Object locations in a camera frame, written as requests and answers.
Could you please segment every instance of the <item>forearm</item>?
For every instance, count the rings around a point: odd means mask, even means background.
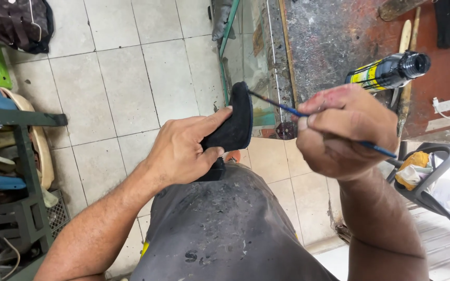
[[[413,217],[377,168],[340,187],[343,217],[353,237],[387,251],[426,256]]]
[[[161,189],[159,182],[141,163],[61,231],[34,280],[72,280],[106,271],[121,251],[140,209]]]

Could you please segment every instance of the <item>person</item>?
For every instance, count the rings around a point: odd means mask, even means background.
[[[293,119],[297,147],[314,172],[340,184],[353,234],[348,280],[428,280],[415,223],[376,168],[385,157],[355,142],[395,151],[397,116],[356,84],[319,92],[298,109],[311,115]],[[303,248],[254,172],[228,162],[223,180],[193,182],[223,154],[199,143],[232,111],[164,124],[147,158],[61,231],[34,281],[104,280],[136,215],[154,196],[148,247],[131,281],[336,280]]]

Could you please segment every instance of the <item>bottle label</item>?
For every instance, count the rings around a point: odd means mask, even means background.
[[[360,83],[364,89],[370,92],[385,90],[386,88],[379,85],[376,81],[376,67],[378,67],[380,61],[357,68],[353,72],[350,83]]]

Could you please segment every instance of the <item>hand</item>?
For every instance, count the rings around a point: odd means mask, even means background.
[[[232,115],[232,106],[205,117],[196,116],[167,121],[159,131],[152,150],[140,163],[161,182],[162,188],[177,183],[190,183],[204,176],[223,148],[203,151],[200,142]]]
[[[298,111],[311,114],[298,120],[296,145],[316,173],[353,180],[386,159],[355,140],[397,150],[397,115],[358,84],[319,92]]]

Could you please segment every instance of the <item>fingernail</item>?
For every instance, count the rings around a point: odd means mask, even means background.
[[[308,124],[309,126],[313,126],[316,121],[317,114],[312,114],[309,116]]]
[[[309,128],[309,125],[307,124],[308,117],[300,117],[298,119],[298,130],[306,130]]]

